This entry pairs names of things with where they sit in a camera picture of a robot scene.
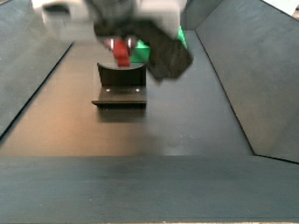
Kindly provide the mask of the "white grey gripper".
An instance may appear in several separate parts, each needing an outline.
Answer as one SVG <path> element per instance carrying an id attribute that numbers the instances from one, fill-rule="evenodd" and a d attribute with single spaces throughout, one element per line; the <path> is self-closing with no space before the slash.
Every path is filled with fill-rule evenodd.
<path id="1" fill-rule="evenodd" d="M 188 0 L 32 0 L 32 9 L 57 39 L 103 42 L 135 38 L 149 47 L 144 63 L 155 80 L 176 80 L 192 64 L 179 40 Z"/>

